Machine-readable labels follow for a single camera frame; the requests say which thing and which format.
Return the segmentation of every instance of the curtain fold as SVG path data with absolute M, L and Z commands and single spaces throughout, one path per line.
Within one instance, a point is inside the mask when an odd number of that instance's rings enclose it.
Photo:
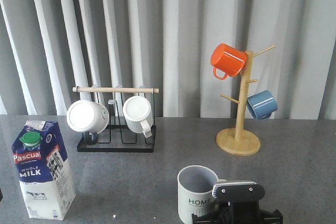
M 249 95 L 271 118 L 336 119 L 336 0 L 0 0 L 0 113 L 64 115 L 72 87 L 155 87 L 155 115 L 234 118 L 240 76 L 216 79 L 220 43 L 254 58 Z M 246 118 L 251 115 L 246 111 Z

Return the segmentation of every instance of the milk carton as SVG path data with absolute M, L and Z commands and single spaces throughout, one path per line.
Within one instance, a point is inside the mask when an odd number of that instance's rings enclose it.
M 29 217 L 63 220 L 75 188 L 58 123 L 27 121 L 12 150 Z

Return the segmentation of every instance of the gray countertop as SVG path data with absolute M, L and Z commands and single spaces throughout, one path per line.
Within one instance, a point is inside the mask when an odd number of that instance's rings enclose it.
M 29 219 L 11 145 L 27 119 L 58 121 L 76 198 L 63 221 Z M 336 121 L 245 120 L 261 141 L 259 152 L 222 151 L 216 134 L 234 119 L 156 118 L 153 153 L 79 153 L 80 133 L 65 116 L 0 115 L 0 223 L 176 223 L 177 174 L 203 165 L 228 180 L 252 180 L 266 191 L 260 208 L 278 209 L 284 223 L 335 223 Z

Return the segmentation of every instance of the orange mug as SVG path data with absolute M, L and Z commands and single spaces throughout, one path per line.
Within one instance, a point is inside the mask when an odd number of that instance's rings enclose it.
M 211 65 L 214 66 L 214 76 L 224 80 L 228 76 L 237 75 L 246 62 L 247 54 L 227 44 L 219 44 L 211 55 Z M 223 77 L 217 75 L 217 69 L 225 72 Z

